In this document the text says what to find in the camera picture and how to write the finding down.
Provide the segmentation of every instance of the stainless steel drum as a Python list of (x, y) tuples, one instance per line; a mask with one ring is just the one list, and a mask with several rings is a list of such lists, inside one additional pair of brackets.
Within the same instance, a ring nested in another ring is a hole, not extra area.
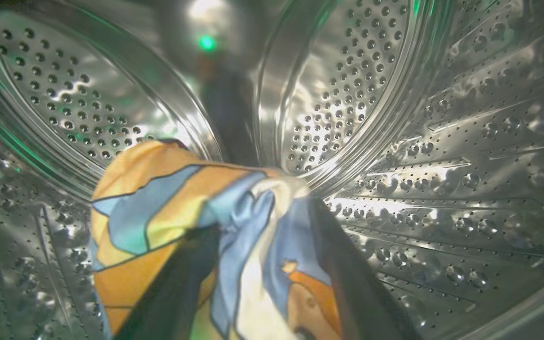
[(544, 338), (544, 0), (0, 6), (0, 339), (103, 337), (88, 199), (162, 137), (307, 179), (423, 337)]

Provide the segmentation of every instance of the green light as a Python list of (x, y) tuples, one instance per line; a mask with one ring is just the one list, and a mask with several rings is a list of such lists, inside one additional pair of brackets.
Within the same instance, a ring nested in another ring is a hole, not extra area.
[(215, 50), (215, 39), (211, 36), (201, 36), (198, 41), (199, 46), (207, 51), (211, 52)]
[(417, 0), (415, 1), (415, 4), (413, 5), (413, 13), (415, 15), (419, 14), (419, 7), (421, 7), (421, 1)]

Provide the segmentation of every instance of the green indicator light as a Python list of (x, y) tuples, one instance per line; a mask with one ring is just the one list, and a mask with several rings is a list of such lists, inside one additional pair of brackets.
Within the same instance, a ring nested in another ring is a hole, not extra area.
[(211, 52), (215, 50), (215, 39), (211, 36), (201, 36), (198, 44), (204, 51)]

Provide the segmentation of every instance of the fabric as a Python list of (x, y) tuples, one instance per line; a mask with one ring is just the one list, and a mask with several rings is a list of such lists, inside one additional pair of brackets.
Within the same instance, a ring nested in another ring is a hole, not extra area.
[(92, 207), (109, 338), (416, 338), (298, 178), (151, 141), (108, 167)]

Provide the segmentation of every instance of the patterned cloth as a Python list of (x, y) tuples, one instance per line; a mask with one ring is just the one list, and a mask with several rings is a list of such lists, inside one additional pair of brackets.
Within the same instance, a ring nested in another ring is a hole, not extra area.
[(91, 220), (110, 338), (415, 336), (326, 206), (276, 170), (139, 144), (106, 170)]

